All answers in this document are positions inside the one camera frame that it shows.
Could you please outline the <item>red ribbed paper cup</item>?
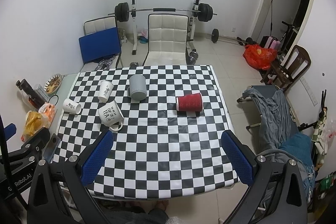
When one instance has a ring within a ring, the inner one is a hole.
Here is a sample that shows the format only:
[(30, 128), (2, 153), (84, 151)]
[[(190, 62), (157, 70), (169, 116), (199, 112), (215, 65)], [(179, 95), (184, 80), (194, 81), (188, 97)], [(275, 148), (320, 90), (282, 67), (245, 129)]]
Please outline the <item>red ribbed paper cup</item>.
[(201, 112), (203, 101), (201, 93), (187, 94), (176, 98), (177, 111)]

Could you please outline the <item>small white cup left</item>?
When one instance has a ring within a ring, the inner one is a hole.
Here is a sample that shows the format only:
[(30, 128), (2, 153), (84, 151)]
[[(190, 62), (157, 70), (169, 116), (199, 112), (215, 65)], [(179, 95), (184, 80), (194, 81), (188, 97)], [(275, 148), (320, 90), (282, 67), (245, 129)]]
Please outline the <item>small white cup left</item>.
[(70, 114), (80, 114), (81, 105), (69, 98), (66, 98), (63, 102), (63, 110)]

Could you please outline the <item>white cup upper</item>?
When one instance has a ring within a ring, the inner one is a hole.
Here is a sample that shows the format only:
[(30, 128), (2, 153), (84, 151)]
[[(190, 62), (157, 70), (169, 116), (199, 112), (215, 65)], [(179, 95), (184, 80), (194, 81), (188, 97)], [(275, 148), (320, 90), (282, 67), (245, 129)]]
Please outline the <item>white cup upper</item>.
[(98, 93), (98, 99), (102, 103), (108, 102), (114, 85), (110, 81), (103, 80), (100, 82), (100, 89)]

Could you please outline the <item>yellow orange snack bag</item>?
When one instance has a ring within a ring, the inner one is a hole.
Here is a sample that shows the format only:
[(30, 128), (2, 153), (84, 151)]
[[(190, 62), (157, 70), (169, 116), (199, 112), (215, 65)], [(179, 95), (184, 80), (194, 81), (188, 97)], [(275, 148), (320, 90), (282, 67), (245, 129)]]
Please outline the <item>yellow orange snack bag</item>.
[(47, 102), (38, 111), (29, 111), (26, 114), (26, 123), (21, 136), (21, 141), (27, 141), (43, 127), (49, 128), (55, 117), (56, 111), (55, 105)]

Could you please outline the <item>white mug with tea text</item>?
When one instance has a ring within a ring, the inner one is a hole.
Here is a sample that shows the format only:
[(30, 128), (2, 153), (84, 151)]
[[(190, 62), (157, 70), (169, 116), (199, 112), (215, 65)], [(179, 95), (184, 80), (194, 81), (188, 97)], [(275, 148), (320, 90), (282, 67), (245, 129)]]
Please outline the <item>white mug with tea text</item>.
[(98, 109), (98, 115), (101, 123), (114, 132), (118, 132), (123, 128), (124, 116), (116, 103), (112, 101)]

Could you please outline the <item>dark bottle on side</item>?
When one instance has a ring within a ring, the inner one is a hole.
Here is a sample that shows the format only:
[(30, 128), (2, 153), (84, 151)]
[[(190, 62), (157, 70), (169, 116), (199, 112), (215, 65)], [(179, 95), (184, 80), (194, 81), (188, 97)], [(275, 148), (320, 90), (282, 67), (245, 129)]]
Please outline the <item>dark bottle on side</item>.
[(40, 85), (33, 88), (26, 79), (17, 80), (17, 88), (21, 91), (22, 101), (33, 110), (39, 110), (49, 101), (48, 95)]

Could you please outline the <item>patterned plate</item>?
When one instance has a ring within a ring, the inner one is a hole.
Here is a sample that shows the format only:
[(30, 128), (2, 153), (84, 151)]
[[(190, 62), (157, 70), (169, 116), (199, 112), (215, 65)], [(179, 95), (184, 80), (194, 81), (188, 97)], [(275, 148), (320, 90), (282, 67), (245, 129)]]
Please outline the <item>patterned plate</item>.
[(61, 74), (55, 74), (49, 78), (49, 80), (45, 83), (44, 90), (47, 95), (54, 94), (58, 88), (60, 87), (63, 80), (63, 76)]

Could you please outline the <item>dark wooden chair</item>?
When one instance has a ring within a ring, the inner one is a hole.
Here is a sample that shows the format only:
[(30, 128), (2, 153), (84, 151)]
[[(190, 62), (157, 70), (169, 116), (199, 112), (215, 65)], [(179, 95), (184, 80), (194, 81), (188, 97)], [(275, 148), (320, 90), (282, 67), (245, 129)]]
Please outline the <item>dark wooden chair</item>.
[(303, 76), (310, 66), (311, 59), (308, 51), (299, 45), (295, 45), (283, 65), (278, 59), (275, 59), (270, 64), (270, 68), (263, 75), (260, 82), (271, 85), (279, 80), (279, 88), (287, 91)]

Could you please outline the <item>black white checkered tablecloth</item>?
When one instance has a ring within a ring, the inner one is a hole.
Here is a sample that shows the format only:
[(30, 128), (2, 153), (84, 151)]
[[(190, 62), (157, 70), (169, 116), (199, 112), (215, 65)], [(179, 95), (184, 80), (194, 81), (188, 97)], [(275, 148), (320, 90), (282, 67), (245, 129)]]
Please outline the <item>black white checkered tablecloth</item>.
[[(129, 79), (146, 78), (147, 97), (128, 97)], [(68, 93), (80, 114), (63, 113), (56, 162), (80, 154), (104, 131), (98, 109), (99, 85), (110, 81), (123, 116), (113, 147), (89, 190), (94, 196), (167, 199), (231, 186), (239, 178), (221, 147), (222, 132), (232, 129), (217, 77), (210, 65), (167, 65), (77, 74)], [(176, 98), (201, 93), (201, 112), (177, 111)]]

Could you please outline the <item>grey ceramic mug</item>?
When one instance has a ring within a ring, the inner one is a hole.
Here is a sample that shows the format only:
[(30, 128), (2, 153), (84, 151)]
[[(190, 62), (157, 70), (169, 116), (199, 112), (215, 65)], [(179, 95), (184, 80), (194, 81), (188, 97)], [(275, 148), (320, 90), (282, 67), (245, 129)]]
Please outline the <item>grey ceramic mug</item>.
[(143, 75), (133, 75), (129, 79), (127, 95), (135, 101), (142, 101), (147, 97), (146, 78)]

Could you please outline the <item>red plastic bag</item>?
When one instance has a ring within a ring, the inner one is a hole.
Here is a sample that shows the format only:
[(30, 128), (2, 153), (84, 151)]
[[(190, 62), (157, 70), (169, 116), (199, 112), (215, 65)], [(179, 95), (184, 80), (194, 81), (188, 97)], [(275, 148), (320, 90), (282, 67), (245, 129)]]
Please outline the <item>red plastic bag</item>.
[(262, 48), (258, 44), (246, 45), (243, 57), (247, 64), (256, 70), (267, 71), (277, 57), (272, 48)]

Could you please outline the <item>white chair with blue cushion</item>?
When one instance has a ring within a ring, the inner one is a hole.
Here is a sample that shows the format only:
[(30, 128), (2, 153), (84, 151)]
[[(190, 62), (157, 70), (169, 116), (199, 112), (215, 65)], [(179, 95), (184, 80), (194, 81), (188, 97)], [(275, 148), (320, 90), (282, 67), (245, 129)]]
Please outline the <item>white chair with blue cushion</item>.
[(84, 66), (112, 59), (109, 68), (117, 68), (121, 63), (122, 45), (116, 17), (110, 15), (87, 20), (83, 31), (79, 46)]

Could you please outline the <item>white padded chair centre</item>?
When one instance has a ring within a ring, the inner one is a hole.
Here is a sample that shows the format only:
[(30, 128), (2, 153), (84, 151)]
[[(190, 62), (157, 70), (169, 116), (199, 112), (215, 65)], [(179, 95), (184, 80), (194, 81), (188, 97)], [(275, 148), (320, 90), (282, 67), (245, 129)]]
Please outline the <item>white padded chair centre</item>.
[(189, 17), (179, 14), (149, 14), (148, 50), (144, 66), (185, 65)]

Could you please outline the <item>barbell with black plates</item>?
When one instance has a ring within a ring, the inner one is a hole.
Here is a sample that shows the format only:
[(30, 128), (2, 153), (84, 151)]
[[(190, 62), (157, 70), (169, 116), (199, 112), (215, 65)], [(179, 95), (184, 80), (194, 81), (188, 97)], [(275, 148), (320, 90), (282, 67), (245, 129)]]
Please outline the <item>barbell with black plates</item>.
[(130, 14), (134, 14), (137, 12), (191, 12), (193, 16), (195, 16), (200, 22), (209, 22), (213, 16), (217, 16), (217, 13), (214, 13), (213, 8), (206, 3), (201, 3), (198, 5), (198, 9), (188, 10), (188, 9), (175, 9), (175, 8), (152, 8), (152, 9), (130, 9), (129, 4), (127, 2), (119, 3), (114, 8), (114, 12), (108, 15), (113, 15), (119, 22), (127, 22), (129, 20)]

